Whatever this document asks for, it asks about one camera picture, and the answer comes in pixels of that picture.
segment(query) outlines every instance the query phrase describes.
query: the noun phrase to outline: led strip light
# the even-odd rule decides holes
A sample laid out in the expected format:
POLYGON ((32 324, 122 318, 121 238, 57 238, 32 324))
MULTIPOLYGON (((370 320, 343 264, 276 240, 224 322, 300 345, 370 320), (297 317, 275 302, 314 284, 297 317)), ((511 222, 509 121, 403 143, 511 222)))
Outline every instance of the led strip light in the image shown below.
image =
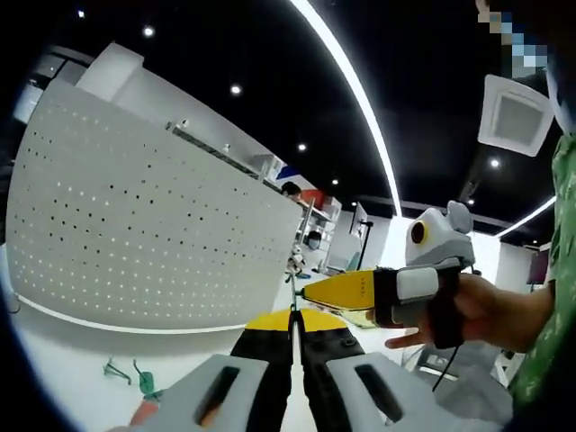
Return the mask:
POLYGON ((378 153, 380 153, 380 158, 382 159, 382 163, 384 165, 384 173, 386 174, 392 200, 394 201, 396 215, 402 216, 400 196, 398 195, 398 186, 396 185, 396 179, 394 178, 394 173, 392 171, 392 162, 390 161, 390 156, 388 155, 388 150, 386 148, 386 144, 384 143, 384 138, 380 131, 380 127, 378 126, 378 121, 374 115, 374 110, 368 101, 368 96, 366 96, 362 84, 360 84, 358 75, 354 71, 354 68, 352 67, 352 64, 350 63, 346 53, 334 37, 334 34, 332 34, 332 31, 330 31, 326 23, 314 10, 308 0, 290 0, 290 3, 292 3, 296 9, 298 9, 306 21, 308 21, 312 29, 314 29, 314 31, 322 39, 322 42, 324 42, 324 45, 326 45, 326 48, 328 51, 330 51, 330 54, 332 54, 332 57, 338 64, 338 67, 344 74, 348 85, 352 89, 352 93, 354 93, 354 96, 360 105, 360 109, 366 118, 368 128, 370 128, 370 132, 372 133, 374 143, 378 149, 378 153))
POLYGON ((516 229, 520 228, 522 225, 524 225, 525 223, 531 221, 533 218, 538 216, 540 213, 542 213, 542 212, 546 211, 548 208, 552 207, 554 205, 554 203, 556 203, 556 197, 555 196, 550 198, 548 201, 546 201, 544 204, 542 204, 536 210, 532 211, 524 219, 519 220, 518 222, 516 222, 511 227, 508 227, 508 228, 504 229, 503 231, 499 232, 498 234, 496 234, 494 237, 496 239, 501 239, 502 237, 509 234, 513 230, 516 230, 516 229))

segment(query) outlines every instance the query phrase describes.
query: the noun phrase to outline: person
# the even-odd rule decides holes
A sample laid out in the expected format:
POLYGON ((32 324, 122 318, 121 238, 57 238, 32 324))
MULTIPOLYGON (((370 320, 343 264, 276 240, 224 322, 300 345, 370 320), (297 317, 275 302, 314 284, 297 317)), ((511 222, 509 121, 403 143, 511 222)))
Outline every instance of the person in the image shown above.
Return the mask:
POLYGON ((306 237, 306 241, 302 245, 301 253, 304 256, 305 268, 310 270, 320 269, 324 256, 324 252, 320 250, 320 242, 322 235, 317 231, 310 231, 306 237))
POLYGON ((286 182, 282 185, 280 193, 297 203, 302 195, 302 189, 296 183, 286 182))
MULTIPOLYGON (((493 24, 501 16, 491 10, 486 0, 476 0, 476 4, 479 21, 490 22, 493 30, 493 24)), ((524 12, 529 14, 536 9, 524 12)), ((537 10, 545 15, 544 10, 537 10)), ((542 290, 518 294, 499 290, 478 275, 461 274, 459 292, 454 297, 456 307, 464 316, 464 340, 479 339, 527 353, 510 385, 517 408, 535 400, 548 372, 555 376, 555 370, 551 368, 554 357, 562 354, 559 358, 564 358, 563 339, 572 336, 571 324, 576 322, 576 37, 573 20, 562 21, 557 10, 554 14, 556 21, 552 20, 549 27, 540 28, 544 38, 551 43, 548 88, 556 120, 563 132, 552 163, 557 201, 550 282, 542 290)), ((389 339, 386 346, 409 347, 430 343, 432 339, 428 317, 424 316, 417 333, 389 339)))

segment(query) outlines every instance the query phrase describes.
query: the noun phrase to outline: white floor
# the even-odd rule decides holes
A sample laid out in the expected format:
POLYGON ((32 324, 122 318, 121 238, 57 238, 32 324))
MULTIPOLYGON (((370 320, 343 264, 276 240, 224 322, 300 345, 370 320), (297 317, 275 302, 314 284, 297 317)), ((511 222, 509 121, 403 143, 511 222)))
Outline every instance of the white floor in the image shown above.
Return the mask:
MULTIPOLYGON (((291 302, 290 285, 283 279, 274 309, 286 309, 291 302)), ((154 374, 157 389, 166 388, 211 355, 227 354, 241 333, 241 330, 182 336, 114 333, 55 319, 25 305, 13 316, 13 325, 47 391, 80 430, 89 432, 126 425, 140 405, 142 395, 132 359, 138 360, 141 370, 154 374), (132 386, 122 378, 104 377, 103 366, 111 355, 114 364, 132 376, 132 386)), ((392 351, 383 344, 398 330, 361 330, 353 326, 351 331, 366 352, 381 351, 400 363, 401 350, 392 351)), ((283 430, 315 430, 303 392, 302 367, 297 360, 292 368, 292 395, 283 430)))

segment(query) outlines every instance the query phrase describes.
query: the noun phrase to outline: green patterned shirt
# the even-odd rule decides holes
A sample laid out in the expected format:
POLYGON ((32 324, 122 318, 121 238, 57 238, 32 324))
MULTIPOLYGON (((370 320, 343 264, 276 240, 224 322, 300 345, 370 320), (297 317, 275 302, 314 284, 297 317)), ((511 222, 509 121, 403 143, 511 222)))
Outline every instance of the green patterned shirt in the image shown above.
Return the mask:
POLYGON ((556 281, 554 312, 510 386, 517 406, 530 402, 576 313, 576 134, 560 139, 553 157, 556 190, 550 269, 556 281))

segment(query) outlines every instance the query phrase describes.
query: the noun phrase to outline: green object on floor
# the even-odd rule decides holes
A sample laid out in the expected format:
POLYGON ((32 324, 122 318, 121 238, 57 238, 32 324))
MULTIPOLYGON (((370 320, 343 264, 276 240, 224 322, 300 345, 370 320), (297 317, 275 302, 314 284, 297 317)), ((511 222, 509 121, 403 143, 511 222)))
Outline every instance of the green object on floor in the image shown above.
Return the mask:
POLYGON ((136 366, 136 359, 134 359, 134 361, 132 362, 134 364, 134 369, 136 369, 136 372, 138 372, 138 375, 140 377, 139 380, 139 386, 140 386, 140 391, 142 393, 144 393, 145 396, 149 396, 152 395, 154 392, 154 375, 152 374, 152 372, 142 372, 137 366, 136 366))
POLYGON ((132 385, 132 379, 126 373, 124 373, 123 371, 117 369, 112 365, 112 357, 108 359, 108 363, 103 367, 103 369, 104 369, 104 376, 107 375, 120 376, 121 378, 124 378, 126 381, 128 381, 128 385, 132 385))

